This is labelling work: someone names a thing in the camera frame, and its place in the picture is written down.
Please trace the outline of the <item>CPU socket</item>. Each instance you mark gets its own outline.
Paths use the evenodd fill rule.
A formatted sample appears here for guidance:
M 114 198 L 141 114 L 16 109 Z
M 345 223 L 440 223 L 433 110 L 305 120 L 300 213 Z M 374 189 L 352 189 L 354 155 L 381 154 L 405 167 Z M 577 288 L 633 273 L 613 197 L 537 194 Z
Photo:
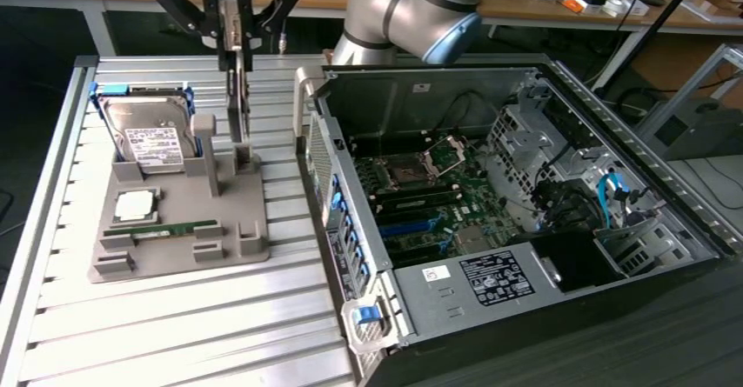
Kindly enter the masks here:
M 417 157 L 398 156 L 382 159 L 382 169 L 396 186 L 421 183 L 429 180 L 428 171 Z

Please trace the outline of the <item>silver CPU chip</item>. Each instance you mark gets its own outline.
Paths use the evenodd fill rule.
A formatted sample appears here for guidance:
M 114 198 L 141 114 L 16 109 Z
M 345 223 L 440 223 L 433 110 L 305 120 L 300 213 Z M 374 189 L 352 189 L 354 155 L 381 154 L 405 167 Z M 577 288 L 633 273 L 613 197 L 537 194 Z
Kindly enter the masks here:
M 124 223 L 152 219 L 156 201 L 156 189 L 121 191 L 114 200 L 112 221 Z

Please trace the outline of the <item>black open PC case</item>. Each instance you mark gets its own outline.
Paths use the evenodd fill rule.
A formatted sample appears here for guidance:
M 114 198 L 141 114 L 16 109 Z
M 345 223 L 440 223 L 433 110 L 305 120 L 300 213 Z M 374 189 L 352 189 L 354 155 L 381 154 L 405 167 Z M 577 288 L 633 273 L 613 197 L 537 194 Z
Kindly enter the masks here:
M 453 66 L 328 66 L 304 117 L 300 167 L 342 305 L 377 304 L 397 341 L 356 355 L 362 387 L 743 387 L 743 155 L 667 161 L 613 108 L 544 57 Z M 565 179 L 501 187 L 486 136 L 504 105 L 542 111 L 577 154 Z M 493 321 L 410 316 L 353 167 L 364 148 L 461 136 L 561 299 Z M 625 276 L 594 232 L 656 218 L 692 260 Z

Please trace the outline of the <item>beige case corner fixture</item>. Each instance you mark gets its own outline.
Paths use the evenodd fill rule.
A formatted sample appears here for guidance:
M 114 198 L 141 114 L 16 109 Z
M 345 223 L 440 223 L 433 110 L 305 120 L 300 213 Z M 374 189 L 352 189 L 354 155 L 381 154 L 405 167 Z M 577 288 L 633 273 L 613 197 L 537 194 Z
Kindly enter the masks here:
M 304 135 L 304 125 L 309 124 L 309 121 L 305 121 L 304 117 L 312 112 L 321 112 L 321 105 L 317 103 L 317 93 L 326 81 L 325 66 L 302 66 L 294 71 L 292 129 L 296 138 Z

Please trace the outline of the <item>blue expansion slot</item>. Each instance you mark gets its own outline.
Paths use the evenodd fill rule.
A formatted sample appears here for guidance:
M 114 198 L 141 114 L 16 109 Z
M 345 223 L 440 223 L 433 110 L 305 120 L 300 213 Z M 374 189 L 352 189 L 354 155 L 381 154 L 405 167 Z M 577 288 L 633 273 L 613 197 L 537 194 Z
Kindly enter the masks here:
M 413 233 L 428 232 L 434 227 L 434 220 L 416 221 L 402 224 L 388 224 L 378 227 L 381 237 L 402 236 Z

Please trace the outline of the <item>green Dell motherboard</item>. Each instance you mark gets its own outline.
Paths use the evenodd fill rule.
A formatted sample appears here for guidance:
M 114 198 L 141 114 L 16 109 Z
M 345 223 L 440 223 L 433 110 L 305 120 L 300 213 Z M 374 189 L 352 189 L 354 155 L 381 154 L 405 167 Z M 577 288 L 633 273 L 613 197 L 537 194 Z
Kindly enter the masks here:
M 452 135 L 465 146 L 465 161 L 441 177 L 396 186 L 382 169 L 385 157 L 413 156 L 422 161 L 422 152 L 445 136 Z M 392 264 L 397 268 L 468 255 L 505 245 L 521 231 L 510 217 L 506 200 L 497 195 L 488 173 L 478 160 L 480 152 L 461 136 L 424 136 L 420 141 L 400 140 L 364 148 L 354 155 L 357 173 L 376 227 L 434 220 L 428 232 L 380 237 Z M 460 249 L 453 232 L 469 225 L 481 227 L 484 238 Z

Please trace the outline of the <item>black low-profile graphics card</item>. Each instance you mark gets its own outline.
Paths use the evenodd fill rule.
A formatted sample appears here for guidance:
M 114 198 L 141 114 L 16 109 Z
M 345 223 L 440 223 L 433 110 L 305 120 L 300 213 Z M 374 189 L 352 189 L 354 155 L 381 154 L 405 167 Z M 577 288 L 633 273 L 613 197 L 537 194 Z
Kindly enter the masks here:
M 226 72 L 226 111 L 229 137 L 233 143 L 246 139 L 246 67 L 249 39 L 242 30 L 237 0 L 218 0 L 222 26 L 224 67 Z

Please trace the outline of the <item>silver chipset heatsink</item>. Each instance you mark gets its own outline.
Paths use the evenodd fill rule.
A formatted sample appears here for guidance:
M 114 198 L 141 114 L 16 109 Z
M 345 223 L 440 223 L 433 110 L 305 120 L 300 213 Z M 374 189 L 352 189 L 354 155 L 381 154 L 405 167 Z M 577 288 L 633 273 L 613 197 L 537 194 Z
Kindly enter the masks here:
M 453 240 L 460 249 L 469 243 L 473 243 L 484 238 L 484 233 L 478 225 L 469 225 L 453 232 Z

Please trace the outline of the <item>silver slotted disk bay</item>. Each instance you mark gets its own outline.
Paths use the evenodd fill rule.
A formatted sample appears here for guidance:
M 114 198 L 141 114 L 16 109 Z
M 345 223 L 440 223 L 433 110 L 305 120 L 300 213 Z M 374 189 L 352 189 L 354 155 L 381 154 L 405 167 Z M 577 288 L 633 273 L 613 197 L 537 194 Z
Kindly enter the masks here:
M 628 277 L 692 260 L 676 235 L 656 218 L 620 229 L 597 230 L 594 237 Z

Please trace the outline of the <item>hard disk in blue caddy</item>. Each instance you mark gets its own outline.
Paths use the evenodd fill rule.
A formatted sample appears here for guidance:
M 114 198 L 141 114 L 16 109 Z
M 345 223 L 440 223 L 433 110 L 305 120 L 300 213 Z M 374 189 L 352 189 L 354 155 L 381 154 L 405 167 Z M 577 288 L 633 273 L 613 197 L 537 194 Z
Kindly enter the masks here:
M 93 82 L 88 92 L 116 160 L 136 163 L 145 174 L 182 172 L 185 161 L 201 155 L 190 128 L 194 107 L 188 84 L 157 88 Z

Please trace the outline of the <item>silver socket cover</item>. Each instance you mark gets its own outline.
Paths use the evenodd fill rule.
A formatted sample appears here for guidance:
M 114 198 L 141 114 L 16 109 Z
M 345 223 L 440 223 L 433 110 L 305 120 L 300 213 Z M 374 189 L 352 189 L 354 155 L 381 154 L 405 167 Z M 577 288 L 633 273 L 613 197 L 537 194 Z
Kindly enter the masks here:
M 441 177 L 465 161 L 465 146 L 452 136 L 441 138 L 424 152 L 425 169 L 433 177 Z

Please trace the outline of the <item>green RAM stick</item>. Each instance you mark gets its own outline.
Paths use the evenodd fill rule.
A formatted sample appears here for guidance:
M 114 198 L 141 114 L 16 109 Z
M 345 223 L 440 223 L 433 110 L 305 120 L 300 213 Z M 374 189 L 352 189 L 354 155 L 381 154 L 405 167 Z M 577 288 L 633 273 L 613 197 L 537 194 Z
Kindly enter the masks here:
M 194 232 L 196 227 L 212 226 L 218 222 L 216 220 L 204 220 L 196 222 L 182 222 L 176 224 L 157 224 L 149 226 L 136 226 L 129 228 L 120 228 L 106 230 L 102 234 L 105 236 L 128 235 L 133 239 L 148 239 L 160 237 L 182 237 Z

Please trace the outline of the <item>translucent case corner fixture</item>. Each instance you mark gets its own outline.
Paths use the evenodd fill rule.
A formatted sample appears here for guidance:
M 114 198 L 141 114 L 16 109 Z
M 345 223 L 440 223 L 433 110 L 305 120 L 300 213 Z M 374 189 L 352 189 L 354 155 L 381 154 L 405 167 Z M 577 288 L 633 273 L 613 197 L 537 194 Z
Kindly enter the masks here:
M 369 324 L 356 324 L 352 318 L 352 311 L 361 306 L 373 305 L 380 309 L 381 320 Z M 341 307 L 340 317 L 344 324 L 348 346 L 356 355 L 377 352 L 396 343 L 397 328 L 377 304 L 364 304 L 357 300 L 349 301 Z

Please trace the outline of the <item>silver perforated drive cage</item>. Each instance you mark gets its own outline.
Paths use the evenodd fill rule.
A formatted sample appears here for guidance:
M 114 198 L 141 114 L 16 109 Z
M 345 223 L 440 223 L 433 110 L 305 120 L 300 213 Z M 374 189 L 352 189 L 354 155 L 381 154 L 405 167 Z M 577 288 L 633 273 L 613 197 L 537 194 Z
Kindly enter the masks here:
M 546 180 L 570 174 L 568 159 L 577 154 L 572 144 L 536 107 L 502 106 L 486 136 L 486 167 L 497 185 L 517 194 L 532 192 Z

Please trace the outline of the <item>black stand pole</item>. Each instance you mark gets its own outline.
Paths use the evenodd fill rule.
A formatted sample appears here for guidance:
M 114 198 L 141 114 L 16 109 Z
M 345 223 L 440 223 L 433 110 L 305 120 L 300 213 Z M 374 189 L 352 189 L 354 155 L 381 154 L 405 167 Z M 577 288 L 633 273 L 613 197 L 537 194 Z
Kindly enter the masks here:
M 684 0 L 669 0 L 652 24 L 646 28 L 640 29 L 633 38 L 628 37 L 622 42 L 592 86 L 592 91 L 598 97 L 604 97 L 613 87 L 621 74 L 630 67 L 630 62 L 648 45 L 649 40 L 659 33 L 660 28 L 664 26 L 683 1 Z

